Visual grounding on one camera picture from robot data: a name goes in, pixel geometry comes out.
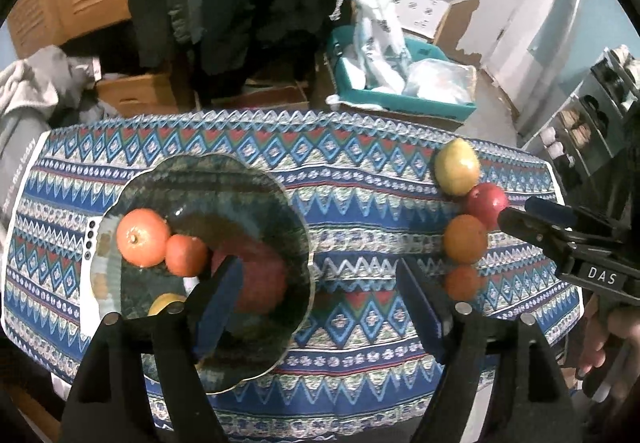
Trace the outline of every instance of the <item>blue tablecloth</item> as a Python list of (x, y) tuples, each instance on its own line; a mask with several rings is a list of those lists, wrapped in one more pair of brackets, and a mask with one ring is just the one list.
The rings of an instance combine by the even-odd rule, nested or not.
[[(95, 302), (81, 286), (90, 218), (101, 216), (132, 177), (168, 156), (230, 153), (270, 171), (305, 217), (318, 293), (281, 365), (210, 396), (225, 430), (235, 438), (291, 441), (421, 415), (442, 369), (422, 350), (394, 272), (410, 259), (433, 277), (450, 269), (440, 234), (458, 206), (434, 185), (430, 161), (453, 137), (357, 114), (261, 110), (54, 130), (36, 149), (10, 226), (2, 325), (22, 350), (71, 383), (95, 328), (80, 325), (81, 310)], [(471, 143), (482, 181), (502, 186), (511, 204), (532, 195), (557, 199), (543, 161)], [(494, 232), (478, 267), (487, 279), (475, 306), (485, 314), (532, 312), (552, 343), (577, 322), (579, 291), (556, 280), (540, 249)], [(170, 426), (159, 384), (147, 385), (156, 423)]]

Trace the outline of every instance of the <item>white plastic bag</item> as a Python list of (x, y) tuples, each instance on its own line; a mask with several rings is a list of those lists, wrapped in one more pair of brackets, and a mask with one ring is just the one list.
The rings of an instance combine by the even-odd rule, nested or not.
[(476, 68), (436, 58), (425, 58), (409, 66), (403, 94), (434, 102), (465, 105), (476, 99)]
[[(401, 94), (411, 64), (404, 44), (402, 26), (396, 13), (395, 0), (354, 0), (356, 23), (353, 45), (360, 67), (366, 74), (367, 87), (389, 87)], [(338, 0), (331, 18), (339, 17), (342, 0)]]

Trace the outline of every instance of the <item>metal screw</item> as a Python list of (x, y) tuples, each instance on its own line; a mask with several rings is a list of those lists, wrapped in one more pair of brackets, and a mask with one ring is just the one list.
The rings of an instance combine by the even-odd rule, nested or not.
[(456, 304), (456, 311), (461, 315), (470, 315), (474, 309), (466, 302), (458, 302)]
[(115, 311), (107, 313), (102, 319), (102, 321), (108, 326), (113, 326), (118, 320), (120, 320), (120, 314)]
[(171, 302), (171, 304), (169, 304), (166, 307), (166, 312), (169, 313), (170, 315), (177, 315), (178, 313), (182, 313), (183, 309), (184, 309), (184, 304), (180, 301), (176, 301), (176, 302)]
[(523, 313), (520, 316), (520, 320), (522, 320), (527, 326), (532, 326), (536, 323), (536, 318), (531, 313)]

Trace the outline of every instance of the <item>tablecloth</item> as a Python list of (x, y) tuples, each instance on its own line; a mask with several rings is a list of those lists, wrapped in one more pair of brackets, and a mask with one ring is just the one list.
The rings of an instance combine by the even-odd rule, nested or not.
[[(433, 182), (434, 153), (456, 135), (357, 114), (245, 110), (110, 119), (40, 138), (22, 181), (2, 260), (2, 326), (68, 383), (100, 318), (83, 243), (136, 174), (179, 153), (222, 152), (271, 174), (308, 224), (317, 294), (284, 361), (262, 378), (210, 396), (235, 439), (292, 441), (353, 433), (421, 415), (442, 373), (425, 354), (396, 291), (398, 264), (430, 276), (450, 269), (440, 245), (458, 205)], [(470, 140), (482, 181), (521, 206), (561, 198), (549, 166)], [(486, 315), (535, 315), (550, 343), (582, 311), (580, 290), (554, 276), (534, 246), (501, 232), (478, 264)], [(483, 375), (483, 383), (492, 379)], [(158, 426), (170, 427), (147, 379)]]

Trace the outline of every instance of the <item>teal storage box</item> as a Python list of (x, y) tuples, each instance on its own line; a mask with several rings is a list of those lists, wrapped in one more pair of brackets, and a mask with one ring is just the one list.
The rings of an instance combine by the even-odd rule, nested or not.
[[(414, 62), (425, 58), (449, 60), (437, 46), (417, 38), (405, 36), (406, 46)], [(351, 103), (375, 103), (394, 112), (417, 114), (420, 116), (436, 116), (439, 118), (465, 121), (476, 109), (475, 103), (458, 105), (442, 103), (417, 98), (416, 96), (402, 96), (368, 89), (353, 89), (347, 76), (343, 62), (338, 62), (345, 47), (353, 43), (353, 26), (341, 26), (334, 29), (327, 42), (327, 58), (331, 70), (334, 72), (335, 86), (341, 100)]]

